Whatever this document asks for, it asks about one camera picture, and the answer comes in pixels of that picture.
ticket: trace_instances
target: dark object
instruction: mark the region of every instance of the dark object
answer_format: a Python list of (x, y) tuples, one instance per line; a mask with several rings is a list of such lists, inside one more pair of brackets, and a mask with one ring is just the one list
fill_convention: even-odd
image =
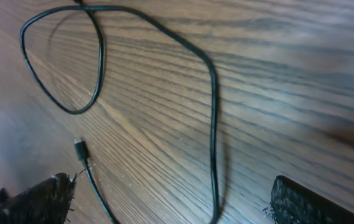
[(278, 224), (354, 223), (354, 213), (281, 175), (271, 196), (272, 217)]
[[(64, 110), (66, 113), (69, 114), (81, 114), (86, 112), (88, 109), (90, 109), (93, 104), (95, 103), (96, 99), (98, 98), (101, 87), (103, 84), (103, 64), (105, 62), (105, 43), (104, 43), (104, 36), (103, 33), (94, 17), (94, 12), (95, 11), (121, 11), (121, 12), (128, 12), (131, 14), (134, 14), (141, 19), (145, 20), (146, 22), (152, 24), (154, 27), (158, 28), (161, 32), (164, 34), (168, 35), (170, 38), (173, 38), (175, 41), (178, 43), (182, 44), (185, 48), (188, 50), (192, 51), (194, 54), (196, 54), (198, 57), (200, 57), (205, 64), (208, 67), (208, 71), (210, 73), (211, 77), (211, 83), (212, 83), (212, 119), (211, 119), (211, 129), (210, 129), (210, 174), (211, 174), (211, 180), (212, 180), (212, 194), (213, 194), (213, 217), (211, 220), (211, 223), (214, 224), (218, 221), (220, 217), (220, 203), (219, 203), (219, 198), (218, 198), (218, 180), (217, 180), (217, 159), (216, 159), (216, 133), (217, 133), (217, 116), (218, 116), (218, 78), (217, 78), (217, 72), (215, 70), (214, 64), (212, 63), (211, 59), (205, 54), (204, 51), (200, 50), (198, 47), (194, 46), (194, 44), (190, 43), (183, 37), (179, 36), (175, 32), (169, 30), (159, 22), (157, 22), (155, 19), (152, 17), (148, 16), (147, 14), (138, 11), (136, 9), (131, 9), (129, 7), (124, 7), (124, 6), (85, 6), (82, 2), (82, 0), (75, 0), (77, 3), (79, 3), (79, 6), (62, 6), (62, 7), (56, 7), (53, 9), (46, 10), (33, 18), (29, 19), (22, 27), (21, 34), (20, 34), (20, 42), (21, 42), (21, 48), (22, 48), (22, 54), (23, 58), (25, 60), (25, 63), (27, 67), (29, 68), (30, 72), (32, 73), (34, 79), (37, 81), (37, 83), (40, 85), (41, 89), (44, 91), (44, 93), (62, 110)], [(96, 33), (98, 35), (98, 40), (99, 40), (99, 63), (98, 63), (98, 79), (97, 79), (97, 84), (95, 91), (93, 93), (93, 96), (90, 100), (90, 102), (84, 106), (80, 110), (72, 111), (69, 110), (68, 108), (64, 107), (61, 103), (59, 103), (50, 93), (49, 91), (44, 87), (43, 83), (40, 81), (38, 78), (37, 74), (35, 73), (32, 65), (30, 64), (29, 58), (26, 53), (26, 47), (25, 47), (25, 32), (26, 29), (33, 24), (34, 22), (38, 21), (39, 19), (51, 15), (56, 12), (60, 11), (85, 11), (88, 15), (88, 17), (91, 19)], [(88, 162), (86, 159), (83, 160), (83, 163), (86, 167), (88, 167)], [(87, 175), (89, 176), (91, 180), (91, 184), (94, 188), (95, 193), (97, 194), (100, 202), (103, 205), (106, 205), (106, 202), (103, 200), (101, 197), (98, 189), (96, 188), (95, 181), (93, 180), (90, 170), (86, 169)], [(113, 223), (117, 223), (114, 215), (111, 213), (111, 210), (108, 208), (108, 206), (104, 206), (105, 211), (107, 212), (110, 220)]]
[(0, 204), (0, 224), (63, 224), (76, 182), (57, 174)]

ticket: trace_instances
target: wooden table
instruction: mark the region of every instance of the wooden table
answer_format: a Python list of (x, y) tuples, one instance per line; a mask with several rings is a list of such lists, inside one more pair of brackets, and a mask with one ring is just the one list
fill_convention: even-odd
[[(286, 175), (354, 212), (354, 1), (97, 1), (142, 10), (206, 51), (220, 77), (220, 223), (271, 223), (273, 180)], [(210, 79), (199, 58), (153, 26), (100, 12), (103, 91), (72, 116), (41, 91), (22, 60), (19, 31), (68, 0), (0, 0), (0, 187), (11, 195), (52, 174), (93, 172), (121, 223), (206, 223)], [(69, 108), (90, 98), (98, 41), (83, 12), (60, 12), (27, 31), (45, 86)], [(109, 223), (78, 178), (69, 219)]]

